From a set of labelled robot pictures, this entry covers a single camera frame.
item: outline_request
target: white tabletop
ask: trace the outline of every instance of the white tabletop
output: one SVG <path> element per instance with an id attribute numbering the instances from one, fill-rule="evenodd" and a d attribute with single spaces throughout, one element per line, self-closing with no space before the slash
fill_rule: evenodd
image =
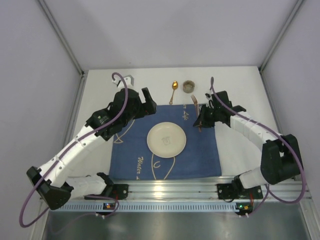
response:
<path id="1" fill-rule="evenodd" d="M 232 104 L 241 105 L 257 121 L 277 130 L 274 116 L 258 71 L 255 66 L 238 67 L 183 67 L 90 70 L 75 124 L 76 134 L 93 112 L 105 108 L 118 91 L 112 84 L 111 74 L 134 77 L 134 89 L 144 97 L 141 89 L 147 87 L 158 105 L 168 105 L 172 95 L 172 82 L 178 81 L 173 104 L 192 104 L 191 94 L 184 93 L 182 83 L 192 80 L 199 103 L 206 103 L 205 93 L 214 77 L 214 89 L 227 91 Z M 215 136 L 223 176 L 235 176 L 260 165 L 261 152 L 240 133 L 227 125 L 217 123 Z M 72 176 L 86 176 L 98 172 L 109 173 L 113 141 L 109 140 L 87 156 Z"/>

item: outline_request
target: gold spoon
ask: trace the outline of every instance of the gold spoon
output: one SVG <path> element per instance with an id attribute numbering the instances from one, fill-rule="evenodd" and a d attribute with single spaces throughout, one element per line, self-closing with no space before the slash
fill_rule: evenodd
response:
<path id="1" fill-rule="evenodd" d="M 169 102 L 170 105 L 172 105 L 172 103 L 173 103 L 175 90 L 176 90 L 177 88 L 178 88 L 178 82 L 177 82 L 177 81 L 174 81 L 174 82 L 172 83 L 173 93 L 172 93 L 172 97 L 171 97 L 170 102 Z"/>

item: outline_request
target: plate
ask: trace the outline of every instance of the plate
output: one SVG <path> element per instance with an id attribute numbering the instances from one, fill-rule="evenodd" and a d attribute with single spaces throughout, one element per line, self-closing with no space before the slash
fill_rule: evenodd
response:
<path id="1" fill-rule="evenodd" d="M 186 146 L 184 130 L 173 122 L 161 122 L 150 129 L 146 143 L 150 151 L 161 158 L 173 158 Z"/>

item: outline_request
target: wall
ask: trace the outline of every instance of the wall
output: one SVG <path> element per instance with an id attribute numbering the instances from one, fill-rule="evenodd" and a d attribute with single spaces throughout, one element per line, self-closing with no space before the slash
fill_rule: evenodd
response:
<path id="1" fill-rule="evenodd" d="M 320 213 L 320 1 L 307 0 L 264 71 L 277 118 L 298 141 Z"/>
<path id="2" fill-rule="evenodd" d="M 46 0 L 85 70 L 259 66 L 296 0 Z"/>
<path id="3" fill-rule="evenodd" d="M 0 33 L 0 233 L 24 240 L 30 228 L 18 219 L 32 189 L 26 171 L 62 147 L 79 75 L 35 0 L 2 1 Z M 37 214 L 36 199 L 25 223 Z"/>

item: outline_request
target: blue placemat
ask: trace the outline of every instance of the blue placemat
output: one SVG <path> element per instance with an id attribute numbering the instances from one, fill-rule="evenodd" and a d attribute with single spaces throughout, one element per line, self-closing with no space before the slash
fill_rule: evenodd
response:
<path id="1" fill-rule="evenodd" d="M 123 180 L 190 179 L 221 176 L 214 128 L 192 127 L 196 109 L 188 105 L 160 105 L 156 114 L 133 120 L 113 137 L 110 177 Z M 147 145 L 150 129 L 162 122 L 179 125 L 186 146 L 175 158 L 153 155 Z"/>

